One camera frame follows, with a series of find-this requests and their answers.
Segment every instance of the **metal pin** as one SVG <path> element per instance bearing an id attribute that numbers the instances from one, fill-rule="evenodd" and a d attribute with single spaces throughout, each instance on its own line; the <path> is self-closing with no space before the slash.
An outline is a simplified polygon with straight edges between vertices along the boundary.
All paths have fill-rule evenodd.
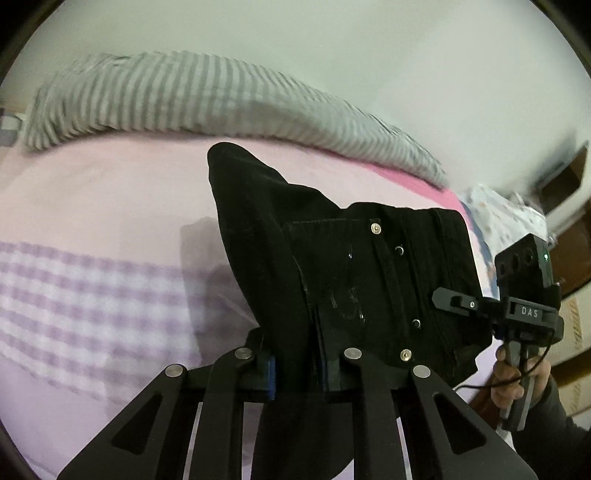
<path id="1" fill-rule="evenodd" d="M 427 378 L 429 375 L 431 375 L 429 367 L 425 367 L 424 365 L 417 365 L 415 368 L 413 368 L 413 373 L 415 377 L 419 378 Z"/>
<path id="2" fill-rule="evenodd" d="M 345 350 L 345 357 L 349 360 L 359 360 L 361 358 L 362 352 L 358 348 L 351 346 Z"/>
<path id="3" fill-rule="evenodd" d="M 164 373 L 166 373 L 167 377 L 177 377 L 181 373 L 183 373 L 183 366 L 179 364 L 169 365 L 168 367 L 166 367 Z"/>
<path id="4" fill-rule="evenodd" d="M 236 351 L 234 352 L 234 356 L 239 360 L 248 360 L 252 356 L 252 350 L 243 346 L 236 349 Z"/>
<path id="5" fill-rule="evenodd" d="M 412 357 L 413 353 L 408 348 L 405 348 L 402 352 L 400 352 L 400 360 L 403 362 L 408 362 Z"/>

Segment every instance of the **pillow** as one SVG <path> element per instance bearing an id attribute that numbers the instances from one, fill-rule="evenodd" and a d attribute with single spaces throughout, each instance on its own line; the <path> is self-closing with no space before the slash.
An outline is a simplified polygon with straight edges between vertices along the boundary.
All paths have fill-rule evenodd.
<path id="1" fill-rule="evenodd" d="M 78 61 L 37 91 L 24 145 L 43 150 L 106 129 L 278 138 L 448 184 L 441 164 L 398 128 L 292 77 L 216 55 Z"/>

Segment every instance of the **mattress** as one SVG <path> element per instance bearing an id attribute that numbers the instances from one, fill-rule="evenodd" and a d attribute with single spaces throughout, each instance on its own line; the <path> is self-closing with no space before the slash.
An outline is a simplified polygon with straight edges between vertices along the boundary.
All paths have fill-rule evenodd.
<path id="1" fill-rule="evenodd" d="M 166 365 L 212 363 L 256 326 L 207 179 L 208 149 L 227 140 L 106 134 L 39 154 L 15 147 L 2 162 L 0 418 L 41 478 L 55 478 Z M 322 151 L 232 141 L 340 207 L 459 211 L 492 296 L 477 229 L 452 192 Z M 495 348 L 470 383 L 487 379 Z M 245 412 L 244 478 L 259 412 Z M 353 478 L 352 466 L 339 478 Z"/>

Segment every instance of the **wooden cabinet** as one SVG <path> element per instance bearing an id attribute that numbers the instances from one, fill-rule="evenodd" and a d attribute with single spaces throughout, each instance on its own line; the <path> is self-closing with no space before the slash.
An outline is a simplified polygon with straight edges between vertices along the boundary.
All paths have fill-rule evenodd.
<path id="1" fill-rule="evenodd" d="M 591 281 L 591 203 L 587 204 L 586 213 L 558 236 L 550 258 L 563 298 Z"/>
<path id="2" fill-rule="evenodd" d="M 546 172 L 543 175 L 543 180 L 538 182 L 536 203 L 542 207 L 545 215 L 548 215 L 581 187 L 587 163 L 588 147 L 589 143 L 585 142 L 574 157 L 554 166 L 554 170 Z"/>

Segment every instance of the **black cable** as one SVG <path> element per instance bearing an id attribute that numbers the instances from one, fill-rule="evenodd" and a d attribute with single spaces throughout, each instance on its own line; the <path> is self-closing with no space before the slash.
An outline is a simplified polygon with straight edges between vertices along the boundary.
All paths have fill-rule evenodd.
<path id="1" fill-rule="evenodd" d="M 549 351 L 550 351 L 550 345 L 548 345 L 546 347 L 546 350 L 544 351 L 544 353 L 542 353 L 542 356 L 539 358 L 539 360 L 535 363 L 535 365 L 533 367 L 531 367 L 527 372 L 514 378 L 513 380 L 505 380 L 503 382 L 498 382 L 498 383 L 494 383 L 494 384 L 490 384 L 490 385 L 458 385 L 456 388 L 453 389 L 453 391 L 457 392 L 458 390 L 461 390 L 462 388 L 471 388 L 473 390 L 487 390 L 487 389 L 492 389 L 492 388 L 496 388 L 496 387 L 505 387 L 507 385 L 511 385 L 512 383 L 520 382 L 522 379 L 527 377 L 530 373 L 532 373 L 536 368 L 538 368 L 540 366 L 540 363 L 542 363 L 544 361 L 544 358 L 546 358 L 546 355 L 548 355 Z"/>

